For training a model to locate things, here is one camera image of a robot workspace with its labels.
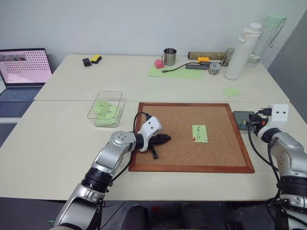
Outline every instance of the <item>laptop screen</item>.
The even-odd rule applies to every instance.
[[[40,86],[52,75],[44,48],[0,50],[0,74],[7,87]]]

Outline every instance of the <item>laptop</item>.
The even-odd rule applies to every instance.
[[[22,117],[36,94],[51,77],[44,48],[0,50],[0,117]]]

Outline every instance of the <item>wooden frame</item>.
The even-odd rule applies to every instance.
[[[156,164],[136,164],[138,151],[135,150],[129,171],[134,172],[198,172],[198,173],[254,173],[255,170],[249,158],[245,144],[241,137],[236,120],[232,114],[231,108],[227,103],[139,103],[138,112],[142,112],[144,106],[208,106],[208,107],[225,107],[231,121],[236,139],[240,146],[242,156],[246,166],[210,166],[210,165],[156,165]],[[136,122],[136,131],[141,128],[141,116]]]

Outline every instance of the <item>cork board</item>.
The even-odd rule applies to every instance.
[[[156,116],[171,140],[151,151],[133,154],[129,171],[254,173],[253,165],[229,104],[139,103],[139,112]],[[136,131],[145,122],[139,116]],[[206,125],[208,143],[195,143],[192,125]]]

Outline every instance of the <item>white water bottle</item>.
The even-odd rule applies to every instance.
[[[224,74],[227,79],[237,80],[240,77],[245,68],[246,62],[248,61],[249,55],[257,44],[261,34],[261,28],[261,24],[251,23],[248,28],[243,29],[242,34],[239,37],[240,46],[236,48]]]

